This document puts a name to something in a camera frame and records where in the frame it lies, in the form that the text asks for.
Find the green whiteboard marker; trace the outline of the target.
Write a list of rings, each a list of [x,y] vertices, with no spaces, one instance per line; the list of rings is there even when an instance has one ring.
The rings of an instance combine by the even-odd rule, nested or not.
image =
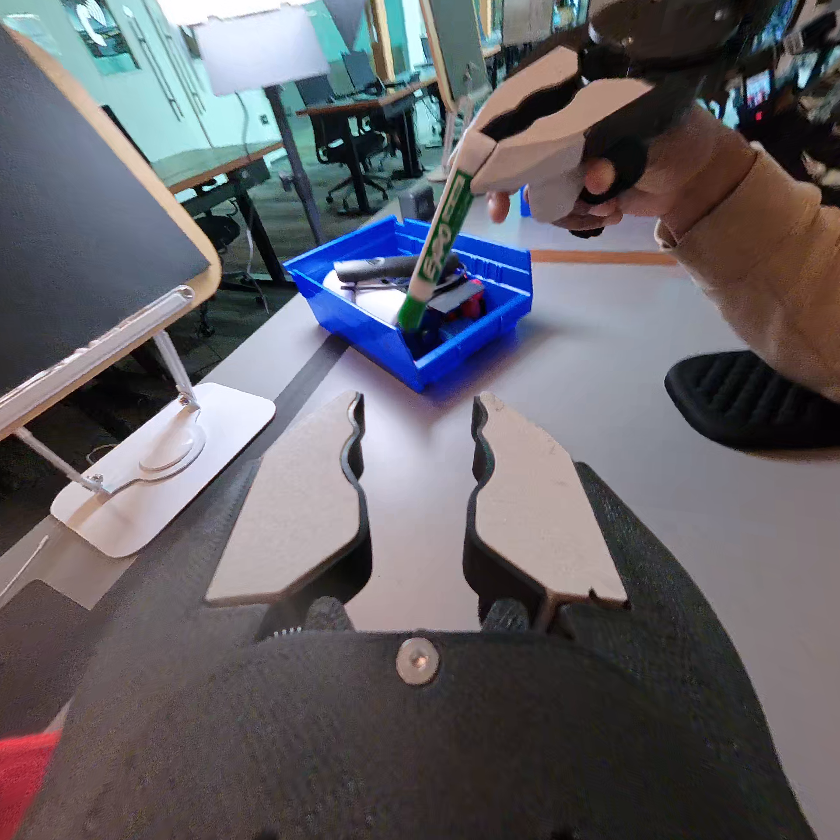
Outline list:
[[[474,201],[471,183],[475,167],[470,162],[470,148],[463,149],[470,144],[469,140],[462,141],[454,152],[444,193],[397,313],[396,324],[404,333],[420,329],[427,304],[445,274],[447,260]]]

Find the black handheld tool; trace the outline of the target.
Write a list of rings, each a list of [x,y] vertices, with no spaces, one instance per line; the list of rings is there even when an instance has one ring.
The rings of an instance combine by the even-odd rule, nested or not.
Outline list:
[[[333,271],[343,286],[396,281],[407,283],[421,262],[418,255],[342,260],[333,263]]]

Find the black office chair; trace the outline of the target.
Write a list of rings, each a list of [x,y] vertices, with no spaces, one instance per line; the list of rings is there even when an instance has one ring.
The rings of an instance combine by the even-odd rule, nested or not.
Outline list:
[[[308,113],[313,133],[316,157],[321,165],[341,165],[350,176],[330,187],[325,196],[334,205],[340,195],[341,214],[370,215],[373,208],[368,198],[370,187],[382,199],[389,198],[393,187],[389,175],[372,175],[371,161],[390,150],[386,135],[372,128],[366,116],[340,115],[336,112],[312,113],[336,104],[337,99],[329,76],[319,75],[297,80],[295,88]]]

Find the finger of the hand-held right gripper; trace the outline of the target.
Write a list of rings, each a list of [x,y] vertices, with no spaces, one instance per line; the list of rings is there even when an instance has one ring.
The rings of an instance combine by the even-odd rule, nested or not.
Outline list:
[[[505,80],[468,128],[470,144],[584,141],[564,116],[581,89],[579,53],[557,46]]]
[[[571,175],[584,161],[633,158],[655,86],[640,79],[565,79],[526,88],[504,82],[471,129],[490,142],[473,178],[476,193],[507,192]]]

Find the black board with wooden rim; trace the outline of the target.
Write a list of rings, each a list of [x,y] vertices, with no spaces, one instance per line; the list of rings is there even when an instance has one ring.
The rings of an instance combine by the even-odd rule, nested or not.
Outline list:
[[[221,279],[215,248],[88,91],[2,27],[2,393],[177,287]]]

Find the red plastic bin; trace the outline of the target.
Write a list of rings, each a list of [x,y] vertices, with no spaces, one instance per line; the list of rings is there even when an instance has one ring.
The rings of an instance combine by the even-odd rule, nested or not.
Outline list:
[[[11,839],[39,792],[62,729],[1,740],[1,838]]]

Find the person's right forearm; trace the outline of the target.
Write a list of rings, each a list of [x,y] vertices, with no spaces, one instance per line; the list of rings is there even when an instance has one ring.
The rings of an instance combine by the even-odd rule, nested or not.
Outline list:
[[[838,403],[838,208],[752,148],[727,197],[680,236],[659,220],[656,240],[763,362]]]

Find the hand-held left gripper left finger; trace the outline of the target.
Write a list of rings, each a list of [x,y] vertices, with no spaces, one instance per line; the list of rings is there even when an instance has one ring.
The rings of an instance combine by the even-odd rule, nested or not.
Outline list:
[[[364,396],[343,392],[263,454],[213,578],[212,606],[296,595],[346,603],[371,577],[362,439]]]

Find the raised white standing desk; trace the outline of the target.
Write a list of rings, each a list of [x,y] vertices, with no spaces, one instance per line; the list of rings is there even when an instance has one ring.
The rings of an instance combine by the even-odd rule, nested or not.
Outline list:
[[[238,17],[209,16],[194,35],[213,93],[236,95],[262,90],[280,132],[297,193],[315,245],[322,224],[312,185],[293,136],[281,94],[290,84],[324,75],[329,63],[306,10],[276,3],[273,8]]]

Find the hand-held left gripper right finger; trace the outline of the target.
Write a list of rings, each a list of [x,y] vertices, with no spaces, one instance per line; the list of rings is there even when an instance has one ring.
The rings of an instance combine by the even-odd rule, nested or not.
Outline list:
[[[490,392],[474,399],[471,433],[467,582],[479,604],[625,606],[624,583],[566,449]]]

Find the white paper roll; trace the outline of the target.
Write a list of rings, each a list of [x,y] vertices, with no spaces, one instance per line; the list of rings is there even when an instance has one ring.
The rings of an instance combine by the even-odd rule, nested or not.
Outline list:
[[[406,298],[406,285],[388,279],[346,281],[332,270],[323,285],[357,309],[395,327]]]

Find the person's right hand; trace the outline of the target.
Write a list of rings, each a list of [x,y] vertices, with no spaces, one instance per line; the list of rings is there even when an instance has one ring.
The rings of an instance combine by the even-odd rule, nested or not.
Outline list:
[[[678,238],[730,196],[758,157],[740,133],[695,104],[651,143],[634,187],[600,205],[578,200],[552,225],[580,233],[619,224],[625,216],[654,217]]]

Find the wooden office desk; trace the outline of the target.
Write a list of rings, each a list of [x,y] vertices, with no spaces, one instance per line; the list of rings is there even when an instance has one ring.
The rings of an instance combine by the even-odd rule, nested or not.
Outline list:
[[[267,156],[283,151],[282,142],[247,143],[188,150],[152,163],[152,169],[194,219],[216,207],[232,203],[251,234],[256,252],[267,268],[267,278],[277,287],[290,288],[270,238],[250,197],[250,190],[270,180]]]
[[[439,93],[437,76],[433,72],[424,72],[409,84],[386,87],[381,96],[374,97],[360,92],[342,97],[336,94],[306,104],[297,111],[297,115],[308,117],[312,126],[318,120],[338,119],[344,129],[350,127],[352,119],[359,122],[370,119],[371,115],[380,114],[399,138],[397,148],[402,155],[402,172],[397,177],[404,180],[417,179],[425,173],[425,169],[417,141],[415,109],[421,98],[432,93]]]

